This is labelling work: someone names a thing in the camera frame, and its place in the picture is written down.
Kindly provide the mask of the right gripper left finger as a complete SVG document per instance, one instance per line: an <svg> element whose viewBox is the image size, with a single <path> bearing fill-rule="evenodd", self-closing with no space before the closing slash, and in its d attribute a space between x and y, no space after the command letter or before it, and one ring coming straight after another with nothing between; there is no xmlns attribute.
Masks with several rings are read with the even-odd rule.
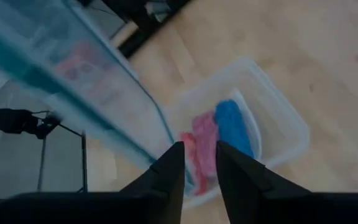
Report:
<svg viewBox="0 0 358 224"><path fill-rule="evenodd" d="M176 142L142 175L119 191L120 222L180 223L185 186L185 146Z"/></svg>

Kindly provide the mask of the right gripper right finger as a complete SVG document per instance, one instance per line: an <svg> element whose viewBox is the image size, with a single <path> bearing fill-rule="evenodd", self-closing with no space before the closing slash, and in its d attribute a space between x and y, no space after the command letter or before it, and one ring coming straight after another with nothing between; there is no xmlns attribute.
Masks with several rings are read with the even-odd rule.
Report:
<svg viewBox="0 0 358 224"><path fill-rule="evenodd" d="M309 190L224 141L216 145L216 168L231 223L296 223L309 218Z"/></svg>

